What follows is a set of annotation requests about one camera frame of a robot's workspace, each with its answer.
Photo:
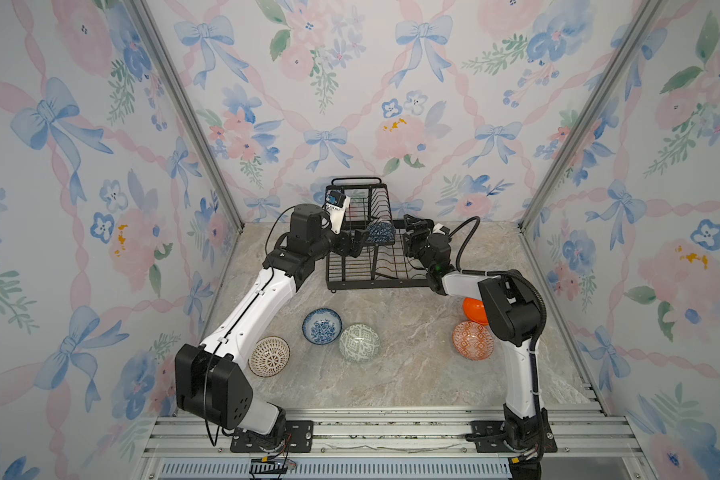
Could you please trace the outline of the dark blue patterned bowl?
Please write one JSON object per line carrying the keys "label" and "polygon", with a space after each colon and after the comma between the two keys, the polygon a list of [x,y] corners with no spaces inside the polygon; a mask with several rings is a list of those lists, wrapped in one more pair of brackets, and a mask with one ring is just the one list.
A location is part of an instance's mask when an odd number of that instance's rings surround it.
{"label": "dark blue patterned bowl", "polygon": [[391,221],[374,221],[366,228],[365,243],[374,246],[393,245],[395,236],[396,228]]}

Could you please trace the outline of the black wire dish rack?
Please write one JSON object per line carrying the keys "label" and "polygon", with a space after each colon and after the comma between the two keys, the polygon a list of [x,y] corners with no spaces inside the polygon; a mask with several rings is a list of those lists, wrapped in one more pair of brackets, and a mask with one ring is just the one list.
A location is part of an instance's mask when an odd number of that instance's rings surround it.
{"label": "black wire dish rack", "polygon": [[342,193],[350,200],[342,231],[349,235],[351,252],[326,258],[331,292],[428,286],[418,255],[435,229],[433,220],[409,214],[395,219],[387,185],[379,177],[334,178],[325,193]]}

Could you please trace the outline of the brown white patterned bowl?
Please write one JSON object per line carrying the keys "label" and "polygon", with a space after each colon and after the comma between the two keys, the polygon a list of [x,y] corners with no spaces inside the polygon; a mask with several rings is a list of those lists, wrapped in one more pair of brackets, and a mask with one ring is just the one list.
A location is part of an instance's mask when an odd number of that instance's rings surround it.
{"label": "brown white patterned bowl", "polygon": [[281,373],[290,360],[290,346],[281,337],[261,339],[248,361],[249,370],[257,377],[270,378]]}

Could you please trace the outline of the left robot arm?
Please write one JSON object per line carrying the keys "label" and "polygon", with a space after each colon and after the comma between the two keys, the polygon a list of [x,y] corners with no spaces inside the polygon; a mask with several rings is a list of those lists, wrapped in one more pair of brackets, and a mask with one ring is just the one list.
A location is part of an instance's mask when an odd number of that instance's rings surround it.
{"label": "left robot arm", "polygon": [[227,319],[199,345],[186,344],[174,359],[179,409],[207,426],[252,435],[263,450],[283,447],[285,411],[256,398],[244,370],[262,334],[330,253],[355,255],[363,246],[342,223],[351,200],[331,191],[323,205],[289,209],[290,226],[266,253],[252,287]]}

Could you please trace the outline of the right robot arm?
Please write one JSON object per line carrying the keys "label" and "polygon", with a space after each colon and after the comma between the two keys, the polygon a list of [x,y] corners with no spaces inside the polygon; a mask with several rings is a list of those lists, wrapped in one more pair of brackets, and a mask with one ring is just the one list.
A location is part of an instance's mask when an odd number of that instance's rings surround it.
{"label": "right robot arm", "polygon": [[461,251],[451,259],[453,232],[448,228],[412,215],[405,215],[403,223],[404,254],[421,264],[429,288],[483,303],[492,335],[502,343],[507,377],[504,430],[498,437],[513,451],[541,458],[547,436],[537,351],[547,309],[539,291],[517,270],[463,269]]}

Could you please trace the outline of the blue floral bowl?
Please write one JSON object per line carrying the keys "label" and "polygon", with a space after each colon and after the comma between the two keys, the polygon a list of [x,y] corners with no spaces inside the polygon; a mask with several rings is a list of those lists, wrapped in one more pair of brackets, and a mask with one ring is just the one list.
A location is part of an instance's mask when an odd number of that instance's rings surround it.
{"label": "blue floral bowl", "polygon": [[302,334],[314,345],[328,345],[339,338],[343,330],[340,315],[329,308],[310,312],[302,323]]}

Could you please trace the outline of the orange bowl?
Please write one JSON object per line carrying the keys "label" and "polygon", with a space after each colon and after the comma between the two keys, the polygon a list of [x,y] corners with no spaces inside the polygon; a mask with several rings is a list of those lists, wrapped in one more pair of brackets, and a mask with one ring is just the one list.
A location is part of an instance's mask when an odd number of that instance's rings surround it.
{"label": "orange bowl", "polygon": [[465,298],[462,303],[462,308],[465,316],[469,321],[480,325],[489,324],[486,310],[482,301],[472,298]]}

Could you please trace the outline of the green patterned bowl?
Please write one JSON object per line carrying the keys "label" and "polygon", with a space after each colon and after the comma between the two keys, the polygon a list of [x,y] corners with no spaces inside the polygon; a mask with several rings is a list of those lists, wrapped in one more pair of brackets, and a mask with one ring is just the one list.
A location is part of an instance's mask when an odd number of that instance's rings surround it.
{"label": "green patterned bowl", "polygon": [[375,359],[381,341],[377,331],[363,323],[349,325],[339,337],[339,351],[350,362],[365,363]]}

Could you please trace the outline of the red patterned bowl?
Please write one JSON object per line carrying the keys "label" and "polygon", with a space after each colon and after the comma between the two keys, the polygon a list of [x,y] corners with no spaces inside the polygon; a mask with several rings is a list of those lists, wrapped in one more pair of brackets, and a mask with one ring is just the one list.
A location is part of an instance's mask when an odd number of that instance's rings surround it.
{"label": "red patterned bowl", "polygon": [[494,353],[490,329],[472,321],[464,321],[454,327],[452,343],[461,356],[472,361],[486,360]]}

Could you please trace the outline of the left corner aluminium profile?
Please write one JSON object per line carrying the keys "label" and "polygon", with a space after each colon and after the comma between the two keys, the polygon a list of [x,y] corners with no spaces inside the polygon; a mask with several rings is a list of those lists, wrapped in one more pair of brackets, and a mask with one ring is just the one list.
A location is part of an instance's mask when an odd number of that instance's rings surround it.
{"label": "left corner aluminium profile", "polygon": [[244,223],[236,209],[232,195],[222,175],[208,140],[201,131],[200,122],[192,108],[189,96],[184,88],[179,72],[171,58],[165,42],[157,28],[154,17],[146,1],[125,0],[126,10],[131,15],[135,27],[145,43],[148,53],[153,57],[156,69],[166,86],[167,93],[182,121],[189,139],[196,148],[200,162],[205,167],[212,186],[219,196],[224,213],[234,225],[233,229],[240,234]]}

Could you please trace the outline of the corner aluminium profile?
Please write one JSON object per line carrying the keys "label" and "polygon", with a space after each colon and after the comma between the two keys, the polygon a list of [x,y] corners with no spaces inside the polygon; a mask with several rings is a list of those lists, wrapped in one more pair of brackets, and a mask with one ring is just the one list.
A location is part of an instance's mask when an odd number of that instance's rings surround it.
{"label": "corner aluminium profile", "polygon": [[171,58],[165,42],[157,28],[154,17],[146,1],[125,0],[126,10],[131,15],[135,27],[145,43],[148,53],[153,57],[156,69],[166,86],[167,93],[182,121],[189,139],[196,148],[200,162],[205,167],[212,186],[219,196],[224,213],[234,225],[233,229],[240,234],[244,223],[236,209],[232,195],[222,175],[208,140],[201,131],[200,122],[192,108],[189,96],[184,88],[179,72]]}
{"label": "corner aluminium profile", "polygon": [[665,4],[666,2],[661,0],[641,1],[638,4],[632,22],[627,26],[622,36],[622,43],[609,58],[599,82],[591,91],[591,95],[584,104],[578,120],[574,123],[570,139],[566,140],[560,147],[557,158],[551,163],[551,167],[543,177],[539,189],[532,196],[529,207],[518,221],[518,226],[523,234],[529,232],[535,220],[541,217],[544,203],[551,194],[558,178],[567,168],[568,162],[583,142],[591,125],[610,100],[615,84],[627,71],[628,64],[633,60],[639,50],[639,45],[647,38],[647,35],[657,22],[657,18]]}

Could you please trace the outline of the right corner aluminium profile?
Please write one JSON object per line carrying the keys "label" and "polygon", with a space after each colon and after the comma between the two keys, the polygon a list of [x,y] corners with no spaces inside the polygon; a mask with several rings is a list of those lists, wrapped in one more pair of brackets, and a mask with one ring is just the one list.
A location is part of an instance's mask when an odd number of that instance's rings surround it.
{"label": "right corner aluminium profile", "polygon": [[560,147],[557,158],[551,163],[551,167],[543,177],[539,189],[532,196],[529,207],[518,221],[518,226],[523,234],[529,232],[535,220],[541,217],[544,203],[551,194],[558,178],[567,168],[568,162],[583,142],[591,125],[610,100],[615,84],[627,71],[628,64],[633,60],[639,50],[639,45],[647,38],[647,35],[657,22],[657,18],[665,4],[666,2],[661,0],[641,1],[638,4],[632,22],[627,26],[622,36],[622,43],[609,58],[599,82],[591,91],[591,95],[584,104],[578,120],[574,123],[570,139],[566,140]]}

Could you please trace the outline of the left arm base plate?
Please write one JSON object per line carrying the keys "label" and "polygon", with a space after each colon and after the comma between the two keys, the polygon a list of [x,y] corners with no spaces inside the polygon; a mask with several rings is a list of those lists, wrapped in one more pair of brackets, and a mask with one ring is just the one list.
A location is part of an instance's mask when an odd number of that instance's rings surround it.
{"label": "left arm base plate", "polygon": [[231,437],[230,451],[251,454],[309,453],[314,426],[310,420],[286,420],[277,424],[273,433],[268,435],[236,429]]}

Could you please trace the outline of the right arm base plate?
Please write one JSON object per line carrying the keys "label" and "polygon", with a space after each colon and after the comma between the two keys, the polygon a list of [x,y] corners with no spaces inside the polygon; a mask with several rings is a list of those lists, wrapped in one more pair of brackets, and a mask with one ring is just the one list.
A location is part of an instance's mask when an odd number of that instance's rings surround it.
{"label": "right arm base plate", "polygon": [[[471,431],[465,435],[465,439],[475,444],[478,453],[521,454],[531,450],[515,449],[509,445],[503,420],[475,420],[470,422],[470,428]],[[544,433],[544,454],[557,453],[556,437],[547,420],[544,421]]]}

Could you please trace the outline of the aluminium mounting rail frame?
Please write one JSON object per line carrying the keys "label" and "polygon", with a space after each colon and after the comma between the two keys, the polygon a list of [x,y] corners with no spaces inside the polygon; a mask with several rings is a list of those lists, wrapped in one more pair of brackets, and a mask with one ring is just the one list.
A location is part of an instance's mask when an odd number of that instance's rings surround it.
{"label": "aluminium mounting rail frame", "polygon": [[[302,409],[311,422],[311,449],[262,464],[262,455],[234,453],[222,437],[212,446],[202,421],[189,415],[160,419],[139,458],[134,479],[510,479],[521,478],[509,453],[485,453],[466,440],[477,421],[500,419],[500,408],[400,407]],[[544,479],[654,479],[656,473],[623,416],[596,403],[548,408],[551,452]]]}

